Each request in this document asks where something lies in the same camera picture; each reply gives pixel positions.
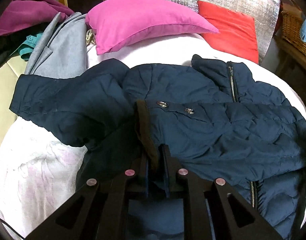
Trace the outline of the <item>navy blue puffer jacket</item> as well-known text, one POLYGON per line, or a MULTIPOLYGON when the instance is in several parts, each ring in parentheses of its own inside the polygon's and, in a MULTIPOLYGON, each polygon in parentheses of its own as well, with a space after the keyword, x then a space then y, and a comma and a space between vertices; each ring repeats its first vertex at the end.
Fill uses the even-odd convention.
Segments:
POLYGON ((284 239, 306 208, 306 119, 242 63, 191 66, 110 59, 70 79, 22 75, 11 111, 87 148, 76 186, 111 179, 158 147, 207 180, 224 178, 284 239))

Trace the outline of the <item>white embossed bedspread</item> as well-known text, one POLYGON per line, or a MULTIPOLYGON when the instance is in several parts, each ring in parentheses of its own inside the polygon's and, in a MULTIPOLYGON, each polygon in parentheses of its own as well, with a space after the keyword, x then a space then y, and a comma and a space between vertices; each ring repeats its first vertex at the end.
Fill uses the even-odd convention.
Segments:
MULTIPOLYGON (((211 48, 196 34, 151 38, 102 56, 98 56, 94 48, 86 47, 86 50, 86 71, 110 59, 129 68, 142 64, 189 67, 194 55, 242 63, 255 81, 278 88, 306 119, 301 101, 275 74, 252 61, 211 48)), ((47 129, 17 115, 0 146, 0 217, 22 236, 30 234, 85 184, 76 186, 77 173, 86 153, 85 146, 66 145, 47 129)))

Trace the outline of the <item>cream leather sofa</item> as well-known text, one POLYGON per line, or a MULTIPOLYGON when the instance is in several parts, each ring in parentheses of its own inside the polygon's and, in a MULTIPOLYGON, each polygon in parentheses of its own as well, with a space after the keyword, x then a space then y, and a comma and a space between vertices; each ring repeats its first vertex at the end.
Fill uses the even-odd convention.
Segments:
POLYGON ((15 85, 26 69, 27 62, 19 55, 10 58, 0 68, 0 145, 17 116, 9 110, 15 85))

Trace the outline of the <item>grey coat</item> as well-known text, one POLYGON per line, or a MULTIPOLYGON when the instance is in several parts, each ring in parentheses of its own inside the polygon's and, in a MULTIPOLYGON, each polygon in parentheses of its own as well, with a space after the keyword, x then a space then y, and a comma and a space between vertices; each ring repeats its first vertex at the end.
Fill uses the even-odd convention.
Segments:
POLYGON ((25 74, 56 79, 81 75, 87 69, 85 15, 75 12, 60 23, 54 16, 33 49, 25 74))

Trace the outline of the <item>teal garment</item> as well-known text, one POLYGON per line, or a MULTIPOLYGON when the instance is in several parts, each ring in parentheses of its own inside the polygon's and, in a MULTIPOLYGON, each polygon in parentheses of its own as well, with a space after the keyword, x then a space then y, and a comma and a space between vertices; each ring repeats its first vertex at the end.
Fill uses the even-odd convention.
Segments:
POLYGON ((43 32, 39 32, 34 35, 28 35, 26 37, 26 40, 18 47, 17 52, 23 60, 29 60, 34 48, 41 39, 42 35, 43 32))

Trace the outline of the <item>red pillow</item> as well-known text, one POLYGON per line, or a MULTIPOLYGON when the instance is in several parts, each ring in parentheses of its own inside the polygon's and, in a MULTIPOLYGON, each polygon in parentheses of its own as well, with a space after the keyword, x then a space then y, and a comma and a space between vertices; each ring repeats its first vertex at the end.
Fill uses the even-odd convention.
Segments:
POLYGON ((198 13, 219 31, 202 34, 213 49, 259 63, 253 17, 209 2, 198 1, 197 4, 198 13))

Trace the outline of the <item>black garment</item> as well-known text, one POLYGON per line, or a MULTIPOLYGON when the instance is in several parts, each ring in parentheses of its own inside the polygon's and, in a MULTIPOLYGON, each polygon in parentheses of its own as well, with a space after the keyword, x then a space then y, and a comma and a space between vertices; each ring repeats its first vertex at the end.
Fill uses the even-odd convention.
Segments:
POLYGON ((0 68, 14 55, 18 55, 18 47, 26 40, 28 35, 44 32, 46 24, 38 24, 27 29, 0 36, 0 68))

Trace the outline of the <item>magenta pillow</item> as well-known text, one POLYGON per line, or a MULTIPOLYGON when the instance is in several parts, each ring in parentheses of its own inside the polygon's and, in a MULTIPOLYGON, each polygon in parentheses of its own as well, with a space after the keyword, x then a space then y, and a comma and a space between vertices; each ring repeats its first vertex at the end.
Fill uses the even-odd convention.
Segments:
POLYGON ((195 11, 169 0, 105 0, 85 21, 95 34, 98 55, 155 37, 219 32, 195 11))

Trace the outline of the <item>wicker basket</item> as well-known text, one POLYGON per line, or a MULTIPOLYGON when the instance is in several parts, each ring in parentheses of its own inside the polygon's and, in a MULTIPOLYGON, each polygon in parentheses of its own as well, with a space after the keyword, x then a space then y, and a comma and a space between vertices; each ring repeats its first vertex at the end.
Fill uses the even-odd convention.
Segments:
POLYGON ((282 37, 306 56, 306 42, 300 37, 304 20, 292 12, 282 11, 282 37))

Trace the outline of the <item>purple fleece garment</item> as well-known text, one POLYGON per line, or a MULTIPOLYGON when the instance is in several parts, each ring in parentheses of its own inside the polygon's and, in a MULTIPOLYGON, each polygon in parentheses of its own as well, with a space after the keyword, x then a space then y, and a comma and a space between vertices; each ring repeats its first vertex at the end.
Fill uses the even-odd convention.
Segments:
POLYGON ((0 36, 50 23, 56 14, 63 21, 73 10, 56 0, 13 0, 0 17, 0 36))

